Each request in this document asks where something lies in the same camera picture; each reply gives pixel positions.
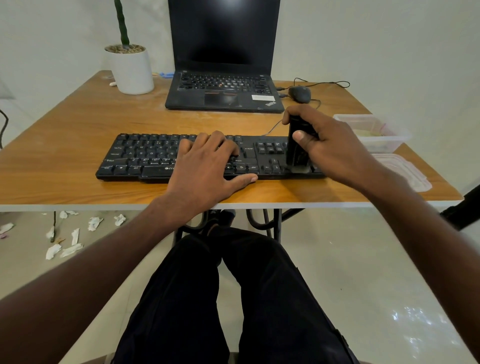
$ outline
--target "wooden tabletop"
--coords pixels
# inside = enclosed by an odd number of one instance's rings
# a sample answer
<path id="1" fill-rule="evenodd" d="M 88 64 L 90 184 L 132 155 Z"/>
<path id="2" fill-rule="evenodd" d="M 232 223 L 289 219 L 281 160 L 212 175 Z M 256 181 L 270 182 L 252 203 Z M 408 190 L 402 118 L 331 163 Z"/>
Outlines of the wooden tabletop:
<path id="1" fill-rule="evenodd" d="M 171 111 L 165 109 L 170 80 L 154 77 L 146 95 L 122 94 L 110 71 L 100 71 L 0 151 L 0 211 L 54 209 L 143 209 L 167 185 L 103 182 L 95 177 L 105 154 L 120 133 L 262 135 L 279 114 Z M 275 82 L 289 86 L 291 82 Z M 369 111 L 337 85 L 312 87 L 319 110 L 334 114 Z M 292 100 L 283 99 L 285 107 Z M 278 125 L 271 135 L 288 135 Z M 407 145 L 397 151 L 427 176 L 433 188 L 421 193 L 433 205 L 456 205 L 461 194 Z M 358 192 L 330 179 L 258 181 L 234 194 L 222 208 L 371 206 Z"/>

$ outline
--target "black keyboard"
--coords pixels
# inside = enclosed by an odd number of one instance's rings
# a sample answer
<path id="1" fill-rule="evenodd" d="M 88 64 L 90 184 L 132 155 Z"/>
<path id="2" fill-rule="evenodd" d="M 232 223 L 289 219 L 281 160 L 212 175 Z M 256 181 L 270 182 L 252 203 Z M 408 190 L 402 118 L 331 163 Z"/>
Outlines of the black keyboard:
<path id="1" fill-rule="evenodd" d="M 272 94 L 265 77 L 243 77 L 210 73 L 182 73 L 179 90 L 183 89 L 251 92 L 263 95 Z"/>
<path id="2" fill-rule="evenodd" d="M 194 141 L 196 135 L 120 134 L 113 142 L 96 177 L 104 181 L 144 181 L 167 183 L 177 161 L 181 139 Z M 227 180 L 245 173 L 260 180 L 312 179 L 324 174 L 310 165 L 304 173 L 293 173 L 286 165 L 286 136 L 227 135 L 240 147 L 240 155 L 228 161 Z"/>

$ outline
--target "fingernail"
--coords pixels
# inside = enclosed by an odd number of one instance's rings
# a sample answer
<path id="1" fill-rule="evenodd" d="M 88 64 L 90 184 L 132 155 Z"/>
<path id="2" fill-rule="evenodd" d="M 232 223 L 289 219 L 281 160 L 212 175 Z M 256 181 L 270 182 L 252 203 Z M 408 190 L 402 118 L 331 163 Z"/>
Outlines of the fingernail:
<path id="1" fill-rule="evenodd" d="M 303 132 L 302 130 L 297 130 L 296 132 L 293 133 L 292 136 L 293 136 L 293 140 L 295 140 L 296 142 L 299 142 L 305 136 L 305 132 Z"/>

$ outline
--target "flower pot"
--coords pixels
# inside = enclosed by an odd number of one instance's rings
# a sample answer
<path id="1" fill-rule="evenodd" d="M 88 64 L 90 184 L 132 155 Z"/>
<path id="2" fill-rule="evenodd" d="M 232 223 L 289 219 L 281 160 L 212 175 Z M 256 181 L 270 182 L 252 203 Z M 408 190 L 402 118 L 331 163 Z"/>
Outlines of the flower pot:
<path id="1" fill-rule="evenodd" d="M 120 92 L 128 95 L 146 94 L 154 89 L 152 67 L 145 48 L 135 53 L 106 52 L 110 67 Z"/>

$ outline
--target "wooden table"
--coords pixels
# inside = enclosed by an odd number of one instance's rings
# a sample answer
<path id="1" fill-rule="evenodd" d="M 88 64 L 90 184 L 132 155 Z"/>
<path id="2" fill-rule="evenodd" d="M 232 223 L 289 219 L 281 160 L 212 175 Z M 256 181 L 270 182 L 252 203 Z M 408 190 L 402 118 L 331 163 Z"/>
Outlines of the wooden table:
<path id="1" fill-rule="evenodd" d="M 110 71 L 100 71 L 0 151 L 0 211 L 143 209 L 165 184 L 103 182 L 95 178 L 103 157 L 120 133 L 262 135 L 279 114 L 170 111 L 170 80 L 154 77 L 146 95 L 122 94 L 110 87 Z M 276 82 L 289 86 L 291 82 Z M 369 111 L 337 85 L 312 87 L 327 115 Z M 283 99 L 284 105 L 294 102 Z M 271 135 L 288 135 L 278 125 Z M 397 151 L 428 177 L 433 188 L 421 193 L 435 206 L 463 197 L 407 145 Z M 330 179 L 258 181 L 234 194 L 221 208 L 305 208 L 371 206 L 358 192 Z"/>

